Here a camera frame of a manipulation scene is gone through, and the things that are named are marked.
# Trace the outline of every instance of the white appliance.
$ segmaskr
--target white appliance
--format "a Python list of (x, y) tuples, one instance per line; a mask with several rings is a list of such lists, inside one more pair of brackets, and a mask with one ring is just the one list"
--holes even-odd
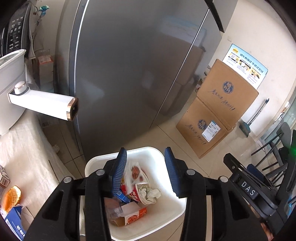
[(30, 109), (71, 121), (78, 111), (78, 99), (31, 90), (26, 86), (24, 54), (21, 49), (0, 58), (0, 135), (6, 134)]

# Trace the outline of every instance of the white wall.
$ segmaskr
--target white wall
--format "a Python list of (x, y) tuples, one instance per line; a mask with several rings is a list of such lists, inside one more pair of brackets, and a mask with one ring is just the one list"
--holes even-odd
[(55, 45), (57, 39), (57, 28), (59, 25), (59, 18), (64, 6), (65, 0), (39, 0), (37, 1), (37, 8), (42, 5), (48, 5), (50, 9), (46, 11), (46, 15), (42, 18), (42, 26), (44, 32), (44, 49), (50, 49), (50, 54), (55, 54)]
[(296, 43), (277, 13), (264, 0), (238, 0), (210, 66), (217, 58), (223, 60), (232, 43), (268, 69), (258, 88), (259, 96), (242, 117), (248, 122), (269, 98), (269, 103), (251, 125), (252, 132), (259, 137), (277, 118), (294, 89)]

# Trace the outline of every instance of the white trash bin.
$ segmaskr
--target white trash bin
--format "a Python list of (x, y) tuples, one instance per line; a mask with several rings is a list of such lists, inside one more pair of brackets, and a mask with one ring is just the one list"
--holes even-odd
[[(85, 167), (85, 176), (103, 168), (108, 160), (115, 159), (117, 155), (118, 153), (113, 153), (92, 158)], [(158, 188), (162, 196), (155, 204), (146, 206), (147, 214), (137, 221), (124, 227), (109, 224), (111, 238), (115, 241), (134, 241), (145, 237), (174, 221), (186, 209), (186, 198), (179, 199), (173, 192), (165, 159), (159, 150), (153, 147), (128, 150), (127, 162), (129, 161), (140, 164), (151, 188)]]

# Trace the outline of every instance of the refrigerator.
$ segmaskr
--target refrigerator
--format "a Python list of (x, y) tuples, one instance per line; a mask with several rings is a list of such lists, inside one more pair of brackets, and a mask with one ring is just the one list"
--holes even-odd
[(180, 112), (237, 0), (66, 0), (55, 55), (59, 93), (79, 98), (86, 160), (119, 151)]

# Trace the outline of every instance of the metal bolt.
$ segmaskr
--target metal bolt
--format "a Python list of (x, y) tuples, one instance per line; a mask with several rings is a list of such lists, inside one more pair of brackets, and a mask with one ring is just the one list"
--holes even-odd
[(228, 178), (225, 177), (225, 176), (221, 176), (221, 177), (220, 177), (220, 180), (221, 180), (222, 182), (224, 182), (224, 183), (228, 182)]
[(191, 175), (191, 176), (195, 174), (195, 170), (193, 169), (188, 169), (186, 172), (188, 175)]
[(99, 170), (96, 171), (96, 174), (97, 174), (98, 176), (102, 176), (102, 175), (105, 174), (105, 171), (104, 171), (104, 169), (99, 169)]
[(64, 178), (64, 183), (69, 183), (72, 181), (72, 178), (71, 177), (65, 177)]

